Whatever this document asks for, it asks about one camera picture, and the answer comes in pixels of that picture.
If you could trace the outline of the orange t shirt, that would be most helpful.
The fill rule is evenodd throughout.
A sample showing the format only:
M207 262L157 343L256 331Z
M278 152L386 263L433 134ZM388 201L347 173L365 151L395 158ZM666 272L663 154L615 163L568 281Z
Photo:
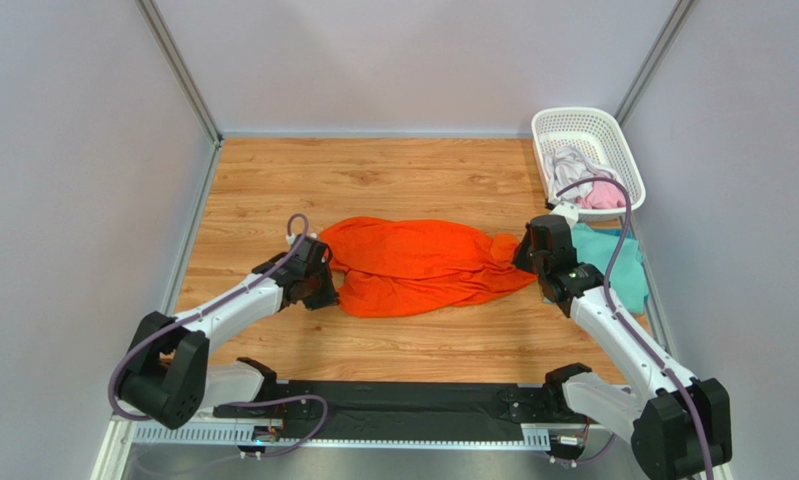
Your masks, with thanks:
M321 235L343 274L339 306L357 318L420 315L484 304L534 283L512 263L510 234L485 234L444 220L353 217Z

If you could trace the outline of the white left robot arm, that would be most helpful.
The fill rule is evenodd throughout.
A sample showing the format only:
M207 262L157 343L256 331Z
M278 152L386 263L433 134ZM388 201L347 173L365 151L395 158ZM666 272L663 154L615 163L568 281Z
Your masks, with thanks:
M338 304L329 245L296 236L286 253L255 267L220 296L175 316L153 311L139 323L108 395L121 416L178 429L202 410L257 400L268 370L248 358L213 366L210 357L253 323L302 303Z

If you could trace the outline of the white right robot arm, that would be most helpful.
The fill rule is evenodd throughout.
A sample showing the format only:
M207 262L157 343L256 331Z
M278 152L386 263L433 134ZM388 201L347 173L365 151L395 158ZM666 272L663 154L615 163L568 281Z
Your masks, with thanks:
M649 479L711 477L730 462L726 388L675 360L624 308L607 276L578 260L566 217L530 220L513 264L536 275L543 297L588 333L627 381L614 386L581 364L551 371L545 383L563 407L626 441Z

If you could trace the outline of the pink t shirt in basket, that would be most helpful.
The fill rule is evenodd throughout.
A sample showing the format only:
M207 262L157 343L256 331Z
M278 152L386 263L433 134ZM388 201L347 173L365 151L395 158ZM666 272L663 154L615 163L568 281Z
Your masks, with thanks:
M576 188L576 201L581 208L609 210L626 206L625 195L609 182L594 181Z

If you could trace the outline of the white t shirt in basket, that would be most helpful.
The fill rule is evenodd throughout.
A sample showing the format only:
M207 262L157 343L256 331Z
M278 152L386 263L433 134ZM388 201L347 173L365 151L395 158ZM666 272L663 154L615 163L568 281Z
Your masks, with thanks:
M543 161L546 172L550 175L551 193L570 203L578 204L576 188L583 184L568 190L563 195L559 192L580 180L607 178L621 182L621 176L617 171L601 164L576 147L560 147L553 154L545 154Z

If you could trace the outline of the teal folded t shirt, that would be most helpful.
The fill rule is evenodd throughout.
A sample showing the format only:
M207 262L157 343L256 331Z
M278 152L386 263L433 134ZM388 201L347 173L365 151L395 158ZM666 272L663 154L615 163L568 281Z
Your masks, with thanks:
M578 262L593 265L601 274L606 274L609 265L612 265L609 281L617 295L617 302L632 314L643 314L649 289L639 242L627 233L618 254L614 256L621 240L620 229L595 230L577 223L571 227L571 235Z

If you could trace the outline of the white plastic laundry basket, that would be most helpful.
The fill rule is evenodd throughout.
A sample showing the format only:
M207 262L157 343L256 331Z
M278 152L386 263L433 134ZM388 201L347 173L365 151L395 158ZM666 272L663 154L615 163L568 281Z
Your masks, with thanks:
M565 203L575 217L594 223L625 214L624 198L609 183L627 191L633 210L646 200L646 188L623 131L609 113L592 107L556 107L534 115L531 133L547 203Z

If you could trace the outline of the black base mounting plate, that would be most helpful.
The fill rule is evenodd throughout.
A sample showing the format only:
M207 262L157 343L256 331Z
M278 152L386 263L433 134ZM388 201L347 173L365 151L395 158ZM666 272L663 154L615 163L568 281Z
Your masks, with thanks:
M299 438L320 426L322 440L512 441L528 423L574 424L572 413L544 388L517 384L289 381L274 383L258 400L279 406L218 406L218 418L271 418L283 434Z

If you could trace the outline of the aluminium frame rail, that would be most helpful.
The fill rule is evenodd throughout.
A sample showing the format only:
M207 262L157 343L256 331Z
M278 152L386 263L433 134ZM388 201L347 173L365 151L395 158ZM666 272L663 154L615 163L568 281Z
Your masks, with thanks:
M592 425L515 423L478 412L320 415L286 419L200 413L171 430L111 422L96 479L639 479L629 445Z

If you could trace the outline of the right aluminium corner post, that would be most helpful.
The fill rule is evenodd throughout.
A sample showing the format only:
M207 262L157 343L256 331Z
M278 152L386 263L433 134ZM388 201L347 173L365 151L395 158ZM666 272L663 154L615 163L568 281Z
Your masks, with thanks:
M661 63L672 48L697 4L698 1L696 0L677 0L674 3L672 10L616 110L615 118L621 127L624 127L633 115L639 101L646 93Z

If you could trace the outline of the aluminium corner post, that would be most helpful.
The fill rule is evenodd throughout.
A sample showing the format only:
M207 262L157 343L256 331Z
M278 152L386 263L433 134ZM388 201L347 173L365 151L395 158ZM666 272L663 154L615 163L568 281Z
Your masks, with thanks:
M160 7L157 2L153 0L136 0L135 3L183 91L187 102L196 115L199 124L210 142L215 147L219 147L223 142L224 135L215 121L204 96L201 94L187 62L163 17Z
M624 127L633 115L639 101L646 93L661 63L672 48L697 4L698 1L696 0L677 0L674 3L672 10L616 110L615 118L621 127Z

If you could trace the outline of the left aluminium corner post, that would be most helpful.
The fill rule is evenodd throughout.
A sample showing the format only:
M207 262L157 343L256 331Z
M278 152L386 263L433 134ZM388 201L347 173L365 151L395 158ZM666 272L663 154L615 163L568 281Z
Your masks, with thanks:
M183 91L187 102L196 115L199 124L210 142L215 147L219 147L223 142L224 135L215 121L204 96L201 94L187 62L163 17L160 7L157 2L153 0L136 0L135 3Z

